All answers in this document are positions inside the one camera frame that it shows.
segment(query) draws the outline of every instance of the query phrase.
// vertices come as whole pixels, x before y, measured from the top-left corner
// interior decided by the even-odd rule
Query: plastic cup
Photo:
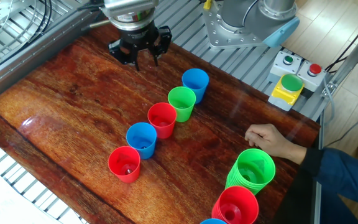
[[[157,140],[157,132],[148,123],[136,123],[127,132],[128,144],[137,150],[141,159],[152,157]]]
[[[262,190],[275,175],[273,159],[260,149],[242,152],[227,175],[226,188],[243,186],[253,194]]]
[[[149,109],[147,118],[155,128],[157,137],[165,139],[171,136],[173,132],[177,111],[169,103],[156,103]]]
[[[183,74],[181,81],[183,86],[193,90],[196,95],[196,103],[201,102],[205,89],[209,84],[208,74],[201,69],[192,68]]]
[[[217,219],[217,218],[210,218],[210,219],[204,220],[200,224],[226,224],[226,223],[222,220]]]
[[[124,183],[134,182],[140,174],[140,156],[132,147],[122,146],[109,156],[109,169]]]
[[[228,224],[251,224],[258,217],[259,206],[254,194],[245,187],[234,186],[223,191],[212,210],[212,218]]]
[[[168,94],[168,102],[177,111],[177,121],[185,122],[190,118],[196,103],[196,95],[193,90],[179,86],[173,88]]]

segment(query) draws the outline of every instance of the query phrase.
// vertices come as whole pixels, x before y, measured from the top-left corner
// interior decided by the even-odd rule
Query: person's arm
[[[327,189],[358,202],[358,159],[337,149],[308,149],[301,168]]]
[[[322,186],[358,202],[358,159],[336,149],[306,149],[285,139],[271,124],[251,125],[245,139],[271,156],[301,165]]]

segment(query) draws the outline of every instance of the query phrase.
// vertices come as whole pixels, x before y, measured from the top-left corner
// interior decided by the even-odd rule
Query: emergency stop button
[[[312,77],[315,77],[317,76],[318,74],[321,73],[321,67],[320,65],[318,64],[312,64],[310,65],[309,67],[309,70],[308,70],[308,75],[312,76]]]

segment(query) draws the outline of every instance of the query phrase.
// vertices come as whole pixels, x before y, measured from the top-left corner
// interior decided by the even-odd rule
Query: green button
[[[303,86],[302,79],[292,74],[284,75],[281,79],[281,84],[290,91],[298,91]]]
[[[284,64],[286,65],[291,65],[293,62],[293,58],[291,56],[285,56],[284,60],[283,60]]]

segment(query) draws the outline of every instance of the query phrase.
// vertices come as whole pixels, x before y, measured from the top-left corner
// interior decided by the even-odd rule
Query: wooden table
[[[111,26],[92,30],[0,96],[0,147],[90,223],[200,223],[224,190],[236,157],[250,148],[251,124],[272,123],[287,138],[310,146],[319,126],[267,103],[267,96],[172,44],[154,66],[139,55],[140,72],[107,50],[118,39]],[[158,140],[141,162],[140,177],[124,184],[108,157],[127,145],[128,128],[167,102],[189,68],[210,83],[189,121]],[[273,158],[276,176],[257,195],[257,223],[268,223],[298,166]]]

